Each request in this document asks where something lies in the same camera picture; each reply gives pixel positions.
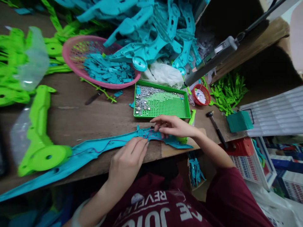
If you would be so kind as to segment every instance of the white plastic crate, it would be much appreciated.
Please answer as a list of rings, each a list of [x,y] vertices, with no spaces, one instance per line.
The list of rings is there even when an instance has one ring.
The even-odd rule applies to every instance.
[[[255,150],[252,156],[230,156],[234,161],[237,169],[240,171],[245,180],[262,185],[265,189],[270,190],[277,173],[271,162],[267,148],[262,137],[254,138],[257,141],[261,153],[265,157],[265,168],[262,167],[257,152]]]
[[[303,134],[303,86],[240,106],[254,121],[250,137]]]
[[[289,198],[303,204],[303,174],[286,171],[282,179]]]

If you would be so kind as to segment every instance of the white graphic on shirt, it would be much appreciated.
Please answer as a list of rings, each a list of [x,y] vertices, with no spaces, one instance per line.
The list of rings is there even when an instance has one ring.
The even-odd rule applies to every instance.
[[[160,217],[159,217],[159,213],[157,211],[152,211],[152,212],[148,213],[148,215],[145,218],[145,227],[151,227],[151,216],[154,216],[154,218],[155,218],[155,227],[161,227]]]
[[[165,212],[170,211],[169,208],[164,207],[160,211],[160,215],[158,211],[151,211],[145,217],[144,227],[151,227],[151,218],[155,219],[155,227],[167,227]],[[143,216],[138,217],[137,227],[142,227]],[[136,223],[133,219],[128,220],[122,227],[136,227]]]
[[[160,211],[160,217],[161,217],[161,225],[162,225],[162,227],[167,227],[166,218],[165,218],[165,212],[168,212],[168,211],[170,211],[170,209],[167,208],[167,207],[162,208],[161,211]]]
[[[198,212],[198,211],[195,211],[195,212],[197,212],[197,214],[195,214],[194,212],[191,212],[191,214],[196,218],[196,219],[198,219],[198,221],[202,221],[202,215]]]
[[[134,205],[135,203],[141,201],[143,198],[143,195],[136,193],[132,196],[131,204]]]
[[[181,212],[181,214],[180,214],[181,221],[193,218],[189,209],[187,208],[187,206],[184,203],[177,203],[176,206],[180,207],[179,209]]]
[[[184,196],[180,191],[169,191],[169,193],[178,196]],[[166,216],[165,214],[170,211],[167,207],[161,207],[165,204],[168,204],[167,196],[165,191],[156,191],[150,193],[146,198],[143,198],[141,201],[138,201],[136,204],[133,204],[130,207],[127,207],[124,212],[121,212],[114,224],[114,226],[120,225],[122,222],[126,221],[132,215],[140,213],[144,210],[153,208],[147,215],[141,215],[138,217],[138,220],[127,220],[122,227],[150,227],[151,222],[155,223],[155,227],[167,227]],[[188,219],[197,219],[199,222],[202,222],[202,215],[197,212],[190,204],[186,203],[176,203],[176,207],[180,210],[180,219],[181,221],[186,221]]]
[[[175,191],[175,190],[169,190],[169,191],[166,191],[166,192],[169,192],[170,194],[176,196],[176,197],[182,197],[184,198],[183,202],[186,201],[186,197],[185,195],[183,194],[183,192],[180,191],[180,189],[178,189],[178,191]]]
[[[143,198],[141,201],[136,202],[135,205],[127,207],[124,212],[121,212],[116,220],[116,224],[121,223],[126,218],[130,217],[133,214],[139,213],[142,210],[149,209],[151,207],[155,207],[158,205],[167,204],[168,202],[156,203],[158,201],[167,201],[165,191],[155,191],[154,193],[150,193],[147,198]]]

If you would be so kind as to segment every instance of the hammer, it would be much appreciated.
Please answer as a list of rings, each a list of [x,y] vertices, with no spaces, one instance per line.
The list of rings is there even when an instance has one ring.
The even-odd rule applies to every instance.
[[[214,119],[213,115],[214,115],[214,111],[208,112],[206,114],[206,116],[211,119],[211,122],[212,122],[212,124],[213,124],[213,126],[214,126],[214,128],[215,128],[215,130],[216,130],[216,132],[218,134],[218,137],[219,137],[219,139],[220,139],[220,141],[221,141],[224,149],[227,150],[228,144],[225,142],[225,140],[224,140],[224,138],[223,138],[223,136],[222,136],[222,134],[220,132],[220,129],[218,128],[218,126],[217,126],[217,124],[215,122],[215,119]]]

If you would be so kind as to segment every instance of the sleeve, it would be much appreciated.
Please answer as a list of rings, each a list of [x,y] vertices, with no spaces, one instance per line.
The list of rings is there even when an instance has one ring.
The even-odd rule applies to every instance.
[[[79,223],[79,215],[82,210],[82,208],[90,201],[91,199],[85,200],[75,211],[74,215],[72,216],[72,227],[81,227],[81,224]],[[102,223],[104,222],[106,218],[106,215],[102,218],[102,220],[95,226],[95,227],[100,227]]]
[[[226,227],[272,227],[236,167],[217,170],[205,205]]]

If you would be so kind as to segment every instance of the hand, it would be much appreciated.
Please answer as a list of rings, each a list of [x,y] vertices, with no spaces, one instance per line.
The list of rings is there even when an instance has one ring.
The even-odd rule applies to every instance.
[[[168,135],[177,137],[195,137],[198,135],[199,130],[177,116],[160,115],[150,121],[156,123],[155,131],[161,132],[162,139],[168,138]]]
[[[142,137],[132,138],[112,158],[106,191],[118,200],[135,180],[146,155],[148,140]]]

